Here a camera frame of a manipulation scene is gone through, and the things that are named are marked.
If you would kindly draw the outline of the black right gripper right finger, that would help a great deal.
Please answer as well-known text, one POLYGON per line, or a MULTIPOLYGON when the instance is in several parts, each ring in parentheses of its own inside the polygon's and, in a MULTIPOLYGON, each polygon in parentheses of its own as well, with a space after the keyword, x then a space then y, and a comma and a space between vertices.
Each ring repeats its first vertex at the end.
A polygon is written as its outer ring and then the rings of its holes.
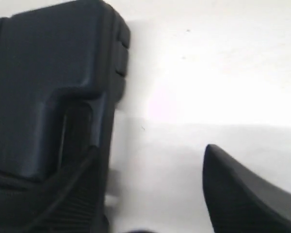
POLYGON ((217 145, 206 147, 202 185, 214 232, 291 233, 291 194, 217 145))

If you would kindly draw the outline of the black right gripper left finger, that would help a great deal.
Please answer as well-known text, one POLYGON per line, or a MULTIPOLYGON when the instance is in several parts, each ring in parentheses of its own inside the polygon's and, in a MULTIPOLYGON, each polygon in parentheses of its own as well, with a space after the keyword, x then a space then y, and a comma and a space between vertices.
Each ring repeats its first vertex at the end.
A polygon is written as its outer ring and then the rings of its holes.
POLYGON ((102 233, 106 168, 98 148, 0 200, 0 233, 102 233))

